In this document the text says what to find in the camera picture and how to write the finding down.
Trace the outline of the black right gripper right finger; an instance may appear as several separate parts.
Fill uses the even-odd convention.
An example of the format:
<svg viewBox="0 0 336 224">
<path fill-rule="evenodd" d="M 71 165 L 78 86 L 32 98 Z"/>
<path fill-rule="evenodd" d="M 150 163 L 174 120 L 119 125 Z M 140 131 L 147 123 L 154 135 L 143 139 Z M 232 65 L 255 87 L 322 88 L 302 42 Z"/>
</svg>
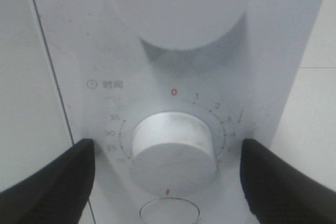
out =
<svg viewBox="0 0 336 224">
<path fill-rule="evenodd" d="M 335 223 L 335 191 L 298 171 L 255 139 L 245 139 L 240 182 L 259 223 Z"/>
</svg>

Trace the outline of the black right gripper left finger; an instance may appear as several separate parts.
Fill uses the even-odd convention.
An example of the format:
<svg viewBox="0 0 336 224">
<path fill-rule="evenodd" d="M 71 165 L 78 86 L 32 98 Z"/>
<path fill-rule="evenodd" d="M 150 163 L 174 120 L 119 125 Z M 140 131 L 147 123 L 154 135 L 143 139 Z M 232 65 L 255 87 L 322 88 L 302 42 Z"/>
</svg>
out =
<svg viewBox="0 0 336 224">
<path fill-rule="evenodd" d="M 78 223 L 95 176 L 95 149 L 84 138 L 1 192 L 1 223 Z"/>
</svg>

